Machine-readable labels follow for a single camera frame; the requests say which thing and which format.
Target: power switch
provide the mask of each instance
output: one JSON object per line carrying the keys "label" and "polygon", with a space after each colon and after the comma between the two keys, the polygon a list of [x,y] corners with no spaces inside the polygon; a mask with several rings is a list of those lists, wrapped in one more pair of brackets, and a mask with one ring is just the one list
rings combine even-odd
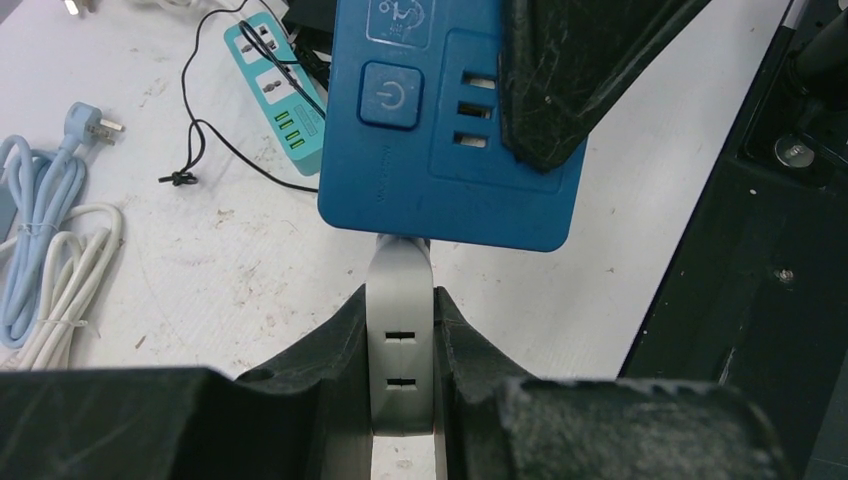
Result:
{"label": "power switch", "polygon": [[362,75],[360,120],[386,127],[415,128],[423,80],[415,68],[367,63]]}

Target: white tabletop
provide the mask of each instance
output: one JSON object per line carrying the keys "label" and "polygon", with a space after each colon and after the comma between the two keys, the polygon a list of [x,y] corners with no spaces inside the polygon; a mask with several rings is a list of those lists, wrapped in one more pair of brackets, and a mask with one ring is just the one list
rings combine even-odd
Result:
{"label": "white tabletop", "polygon": [[[55,148],[78,100],[127,126],[86,158],[83,201],[123,211],[125,244],[86,315],[100,338],[77,332],[72,365],[235,376],[335,312],[364,280],[375,237],[330,228],[313,195],[271,184],[214,139],[199,185],[157,183],[185,161],[179,73],[199,18],[99,3],[80,19],[26,0],[0,25],[0,136]],[[434,243],[436,283],[475,328],[537,375],[616,376],[787,3],[713,0],[639,77],[589,137],[564,247]],[[236,19],[207,22],[190,99],[242,151],[301,181],[225,48]],[[85,222],[96,220],[74,229]],[[378,439],[375,478],[432,478],[432,456],[429,437]]]}

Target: light blue cable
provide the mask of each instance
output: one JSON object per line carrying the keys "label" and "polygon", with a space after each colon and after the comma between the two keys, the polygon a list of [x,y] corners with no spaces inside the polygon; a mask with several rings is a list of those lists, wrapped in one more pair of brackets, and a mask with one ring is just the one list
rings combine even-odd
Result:
{"label": "light blue cable", "polygon": [[4,163],[12,147],[18,147],[7,170],[21,222],[0,304],[0,343],[6,347],[22,347],[35,326],[47,248],[85,179],[85,163],[73,156],[80,143],[66,135],[56,152],[45,152],[30,149],[23,137],[13,135],[0,144]]}

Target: table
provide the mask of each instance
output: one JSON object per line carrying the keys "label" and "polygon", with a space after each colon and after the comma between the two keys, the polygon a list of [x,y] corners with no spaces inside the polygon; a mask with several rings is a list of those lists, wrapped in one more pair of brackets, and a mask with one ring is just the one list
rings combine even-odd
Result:
{"label": "table", "polygon": [[[641,75],[590,136],[564,247],[434,242],[436,283],[475,328],[537,375],[617,375],[787,4],[713,0]],[[185,161],[179,72],[198,20],[115,0],[79,19],[28,0],[0,26],[2,135],[55,148],[77,100],[127,126],[85,157],[83,200],[114,203],[126,227],[87,314],[96,334],[77,332],[72,365],[235,376],[326,320],[365,278],[374,235],[330,228],[314,196],[271,184],[216,140],[194,170],[199,185],[156,182]],[[261,165],[300,181],[224,46],[235,21],[207,22],[189,98]],[[433,476],[429,437],[377,439],[374,458],[375,478]]]}

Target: blue plastic casing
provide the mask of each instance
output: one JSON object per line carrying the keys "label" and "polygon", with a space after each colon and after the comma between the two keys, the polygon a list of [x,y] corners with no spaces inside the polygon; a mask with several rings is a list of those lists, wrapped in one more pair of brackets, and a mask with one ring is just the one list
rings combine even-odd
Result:
{"label": "blue plastic casing", "polygon": [[[295,60],[283,31],[270,14],[262,12],[247,19],[247,23],[260,33],[266,43],[274,42],[273,53],[283,61]],[[309,176],[321,170],[321,156],[324,143],[324,119],[300,96],[288,82],[282,78],[277,68],[258,52],[242,52],[247,40],[241,34],[238,24],[224,32],[224,41],[230,49],[239,70],[250,86],[256,101],[262,108],[265,118],[271,124],[271,130],[277,136],[286,155],[301,175]],[[299,80],[300,86],[318,105],[324,102],[306,80],[309,77],[300,65],[289,66],[292,76]],[[268,95],[263,89],[271,88]]]}
{"label": "blue plastic casing", "polygon": [[499,0],[339,0],[327,223],[525,250],[568,236],[585,142],[542,175],[501,144]]}

